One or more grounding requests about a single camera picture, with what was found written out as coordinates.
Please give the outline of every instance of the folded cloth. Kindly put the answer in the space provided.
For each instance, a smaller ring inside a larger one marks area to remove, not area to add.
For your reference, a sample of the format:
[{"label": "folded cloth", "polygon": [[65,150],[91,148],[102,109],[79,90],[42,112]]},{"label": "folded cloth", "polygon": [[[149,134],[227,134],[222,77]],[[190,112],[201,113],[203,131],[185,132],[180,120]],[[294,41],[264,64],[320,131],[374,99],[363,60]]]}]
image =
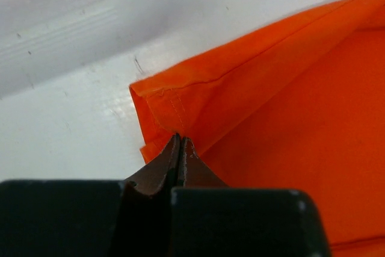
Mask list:
[{"label": "folded cloth", "polygon": [[144,159],[187,135],[230,186],[309,193],[335,256],[385,256],[384,5],[313,8],[130,85]]}]

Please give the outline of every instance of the orange fabric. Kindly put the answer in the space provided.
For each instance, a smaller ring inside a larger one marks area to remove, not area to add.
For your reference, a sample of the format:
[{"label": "orange fabric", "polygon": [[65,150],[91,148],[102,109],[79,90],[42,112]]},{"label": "orange fabric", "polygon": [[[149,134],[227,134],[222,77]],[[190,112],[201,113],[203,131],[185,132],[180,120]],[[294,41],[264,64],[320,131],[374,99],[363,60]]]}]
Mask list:
[{"label": "orange fabric", "polygon": [[144,159],[187,135],[231,186],[308,192],[335,256],[385,256],[384,5],[323,5],[132,84]]}]

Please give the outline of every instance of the orange cloth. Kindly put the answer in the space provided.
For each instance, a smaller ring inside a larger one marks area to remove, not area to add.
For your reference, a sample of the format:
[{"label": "orange cloth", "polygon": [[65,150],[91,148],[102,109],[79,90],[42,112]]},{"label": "orange cloth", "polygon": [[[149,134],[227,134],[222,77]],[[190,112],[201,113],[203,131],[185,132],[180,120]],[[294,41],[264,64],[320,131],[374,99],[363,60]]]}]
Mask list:
[{"label": "orange cloth", "polygon": [[231,186],[308,192],[335,256],[385,256],[384,5],[323,5],[132,84],[144,159],[187,135]]}]

